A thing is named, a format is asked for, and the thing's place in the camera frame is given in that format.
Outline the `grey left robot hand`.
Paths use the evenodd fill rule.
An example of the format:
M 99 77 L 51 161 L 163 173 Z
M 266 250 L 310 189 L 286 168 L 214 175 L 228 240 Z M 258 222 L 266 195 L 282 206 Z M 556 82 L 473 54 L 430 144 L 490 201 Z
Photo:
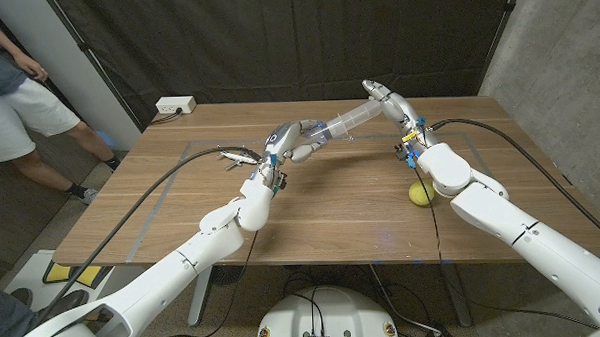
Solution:
M 265 142 L 262 159 L 254 176 L 273 192 L 284 188 L 280 167 L 287 159 L 297 164 L 325 146 L 332 134 L 326 123 L 315 120 L 287 122 L 275 128 Z

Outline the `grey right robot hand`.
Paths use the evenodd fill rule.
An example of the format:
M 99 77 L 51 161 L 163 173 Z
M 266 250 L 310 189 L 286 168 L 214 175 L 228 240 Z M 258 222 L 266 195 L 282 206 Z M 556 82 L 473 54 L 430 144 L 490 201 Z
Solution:
M 372 99 L 381 104 L 382 113 L 400 130 L 401 140 L 395 146 L 399 160 L 411 158 L 415 161 L 426 149 L 439 144 L 434 133 L 425 128 L 420 116 L 402 95 L 372 80 L 363 80 L 362 86 Z

